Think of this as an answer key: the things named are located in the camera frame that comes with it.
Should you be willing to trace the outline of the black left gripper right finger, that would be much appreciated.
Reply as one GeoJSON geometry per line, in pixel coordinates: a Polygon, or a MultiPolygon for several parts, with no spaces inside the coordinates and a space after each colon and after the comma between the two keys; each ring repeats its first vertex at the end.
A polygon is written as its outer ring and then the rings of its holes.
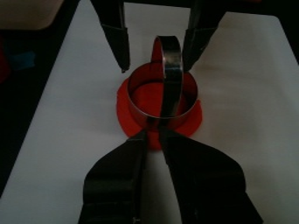
{"type": "Polygon", "coordinates": [[[263,224],[239,163],[220,150],[159,129],[181,224],[263,224]]]}

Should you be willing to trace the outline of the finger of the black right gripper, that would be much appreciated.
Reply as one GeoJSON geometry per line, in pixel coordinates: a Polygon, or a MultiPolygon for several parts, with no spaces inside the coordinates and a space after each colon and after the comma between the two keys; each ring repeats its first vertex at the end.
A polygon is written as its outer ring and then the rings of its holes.
{"type": "Polygon", "coordinates": [[[129,68],[129,42],[125,26],[124,0],[89,0],[107,42],[121,72],[129,68]]]}
{"type": "Polygon", "coordinates": [[[188,72],[199,60],[227,12],[228,0],[192,0],[188,29],[184,34],[181,61],[188,72]]]}

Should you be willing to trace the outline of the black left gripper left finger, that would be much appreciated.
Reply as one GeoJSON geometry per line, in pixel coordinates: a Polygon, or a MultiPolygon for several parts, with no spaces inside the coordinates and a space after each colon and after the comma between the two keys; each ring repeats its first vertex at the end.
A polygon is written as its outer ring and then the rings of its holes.
{"type": "Polygon", "coordinates": [[[141,224],[145,154],[141,130],[93,164],[84,179],[79,224],[141,224]]]}

